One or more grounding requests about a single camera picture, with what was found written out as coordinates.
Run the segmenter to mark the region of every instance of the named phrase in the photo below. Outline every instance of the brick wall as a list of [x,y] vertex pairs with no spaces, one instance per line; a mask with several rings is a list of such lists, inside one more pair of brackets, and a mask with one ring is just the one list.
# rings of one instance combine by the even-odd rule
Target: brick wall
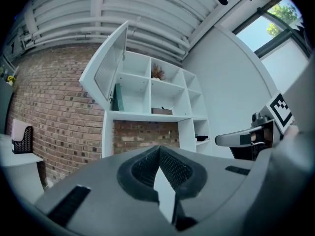
[[179,148],[177,122],[115,120],[113,136],[115,154],[152,145]]
[[16,60],[19,74],[9,109],[13,118],[34,128],[33,151],[44,159],[42,180],[57,182],[101,157],[104,111],[79,84],[97,45],[64,46]]

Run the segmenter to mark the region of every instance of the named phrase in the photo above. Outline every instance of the open cabinet door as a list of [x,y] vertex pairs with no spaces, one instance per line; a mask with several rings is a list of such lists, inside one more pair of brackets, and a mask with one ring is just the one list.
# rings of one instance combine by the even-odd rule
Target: open cabinet door
[[105,110],[110,110],[117,70],[123,66],[128,21],[114,31],[95,52],[79,82]]

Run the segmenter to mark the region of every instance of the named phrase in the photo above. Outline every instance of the white table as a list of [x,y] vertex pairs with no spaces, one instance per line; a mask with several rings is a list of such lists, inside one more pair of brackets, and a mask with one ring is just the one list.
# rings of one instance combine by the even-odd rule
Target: white table
[[0,134],[0,164],[13,192],[34,204],[44,193],[37,162],[43,159],[34,155],[14,154],[11,137]]

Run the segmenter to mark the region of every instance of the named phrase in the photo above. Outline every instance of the tree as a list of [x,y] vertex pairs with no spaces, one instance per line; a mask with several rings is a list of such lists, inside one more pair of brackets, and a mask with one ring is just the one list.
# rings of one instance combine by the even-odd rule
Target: tree
[[[288,25],[297,20],[296,8],[292,4],[289,6],[280,6],[279,4],[276,4],[268,12],[275,15],[277,18],[280,18]],[[274,23],[271,23],[267,28],[267,32],[269,35],[275,37],[281,32],[281,29]]]

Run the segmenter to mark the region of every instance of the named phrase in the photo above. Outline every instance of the white bookshelf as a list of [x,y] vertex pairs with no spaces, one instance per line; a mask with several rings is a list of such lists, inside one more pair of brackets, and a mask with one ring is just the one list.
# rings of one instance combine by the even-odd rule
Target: white bookshelf
[[[177,122],[180,148],[210,154],[211,141],[196,142],[195,134],[210,137],[204,98],[197,77],[180,67],[126,51],[128,22],[100,46],[84,70],[80,83],[104,108],[102,156],[110,156],[114,120]],[[164,71],[162,81],[151,78],[154,65]],[[120,84],[124,111],[113,111],[110,96]],[[171,109],[172,115],[152,114],[152,108]]]

